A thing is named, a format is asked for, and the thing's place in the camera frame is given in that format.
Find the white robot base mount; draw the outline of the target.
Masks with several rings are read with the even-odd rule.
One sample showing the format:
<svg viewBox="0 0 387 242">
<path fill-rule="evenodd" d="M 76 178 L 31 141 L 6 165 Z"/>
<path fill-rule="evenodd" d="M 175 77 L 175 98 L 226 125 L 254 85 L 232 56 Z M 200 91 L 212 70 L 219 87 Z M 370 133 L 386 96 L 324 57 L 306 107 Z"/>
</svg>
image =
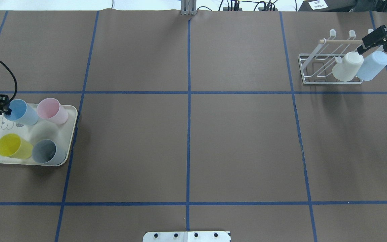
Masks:
<svg viewBox="0 0 387 242">
<path fill-rule="evenodd" d="M 231 242 L 226 231 L 147 232 L 143 242 Z"/>
</svg>

